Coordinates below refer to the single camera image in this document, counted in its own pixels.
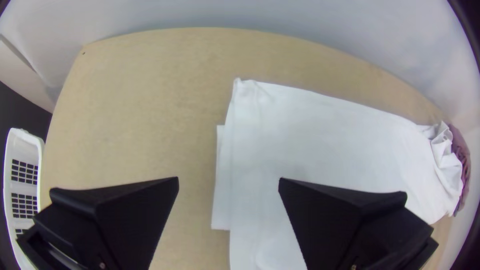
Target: white plastic basket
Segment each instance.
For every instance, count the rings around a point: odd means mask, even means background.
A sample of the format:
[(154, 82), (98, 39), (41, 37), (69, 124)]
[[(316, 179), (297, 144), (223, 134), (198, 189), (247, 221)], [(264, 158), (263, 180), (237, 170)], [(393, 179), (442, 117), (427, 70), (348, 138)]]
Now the white plastic basket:
[(34, 225), (40, 211), (40, 171), (44, 141), (27, 131), (11, 128), (3, 161), (3, 207), (16, 261), (22, 270), (34, 270), (17, 237)]

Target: folded white fabric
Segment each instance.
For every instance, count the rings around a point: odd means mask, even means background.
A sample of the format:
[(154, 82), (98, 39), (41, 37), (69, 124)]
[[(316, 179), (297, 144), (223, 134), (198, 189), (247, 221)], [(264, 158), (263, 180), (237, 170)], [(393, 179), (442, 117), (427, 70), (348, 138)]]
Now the folded white fabric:
[(306, 269), (278, 193), (280, 177), (366, 191), (405, 191), (429, 224), (452, 215), (462, 165), (444, 123), (292, 87), (236, 79), (218, 147), (212, 228), (230, 229), (232, 270)]

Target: tan tabletop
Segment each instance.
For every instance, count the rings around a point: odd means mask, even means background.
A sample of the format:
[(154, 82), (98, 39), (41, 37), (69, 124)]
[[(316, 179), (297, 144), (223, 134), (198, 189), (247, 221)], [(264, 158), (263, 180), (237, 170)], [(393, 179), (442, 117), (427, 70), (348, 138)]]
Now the tan tabletop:
[[(41, 206), (52, 187), (90, 189), (178, 176), (180, 192), (151, 269), (226, 270), (229, 234), (211, 230), (216, 125), (236, 77), (311, 90), (417, 124), (444, 119), (411, 86), (321, 44), (258, 31), (180, 28), (89, 44), (68, 75), (48, 132)], [(450, 218), (435, 224), (440, 243)]]

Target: white wall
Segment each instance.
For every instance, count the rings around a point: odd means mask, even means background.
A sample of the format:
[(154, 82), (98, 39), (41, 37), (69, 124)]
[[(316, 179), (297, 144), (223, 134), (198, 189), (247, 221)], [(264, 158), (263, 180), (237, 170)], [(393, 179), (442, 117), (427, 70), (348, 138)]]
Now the white wall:
[[(57, 96), (82, 45), (141, 30), (235, 27), (323, 43), (376, 64), (436, 103), (479, 164), (480, 76), (447, 0), (11, 0), (4, 35)], [(472, 189), (479, 175), (472, 175)], [(444, 266), (468, 233), (480, 194), (455, 218)]]
[(54, 111), (55, 104), (47, 94), (45, 83), (1, 35), (0, 81), (44, 110)]

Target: purple cloth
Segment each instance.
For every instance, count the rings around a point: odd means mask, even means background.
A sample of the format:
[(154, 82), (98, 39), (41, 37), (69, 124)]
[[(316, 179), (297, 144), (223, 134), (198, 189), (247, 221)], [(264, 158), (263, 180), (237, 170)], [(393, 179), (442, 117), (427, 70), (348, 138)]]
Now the purple cloth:
[(452, 124), (448, 125), (451, 133), (453, 134), (453, 140), (451, 142), (451, 152), (455, 153), (458, 160), (461, 162), (461, 181), (463, 183), (463, 189), (461, 191), (460, 200), (456, 205), (454, 216), (462, 210), (465, 206), (465, 200), (469, 194), (469, 180), (470, 180), (470, 171), (471, 171), (471, 162), (470, 162), (470, 150), (467, 146), (467, 143), (464, 140), (464, 137), (456, 127)]

